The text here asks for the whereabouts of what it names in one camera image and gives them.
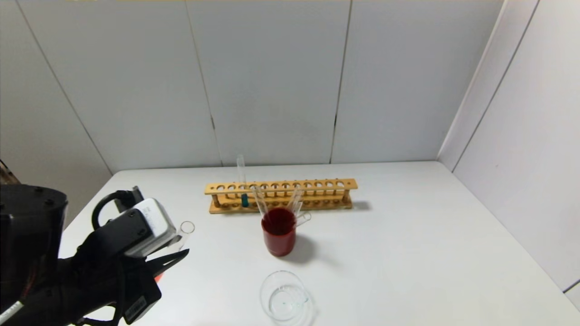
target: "test tube rack hole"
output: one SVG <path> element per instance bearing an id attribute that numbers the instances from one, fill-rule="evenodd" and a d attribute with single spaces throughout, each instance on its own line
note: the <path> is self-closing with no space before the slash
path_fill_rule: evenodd
<path id="1" fill-rule="evenodd" d="M 352 208 L 350 190 L 358 189 L 358 185 L 354 179 L 283 180 L 246 182 L 245 184 L 239 182 L 208 183 L 205 186 L 205 194 L 212 196 L 209 213 L 258 212 L 258 205 L 252 193 L 254 188 L 260 188 L 269 208 L 288 205 L 294 189 L 302 189 L 302 210 L 313 211 L 318 209 Z M 248 195 L 248 207 L 241 205 L 241 196 L 243 194 Z"/>

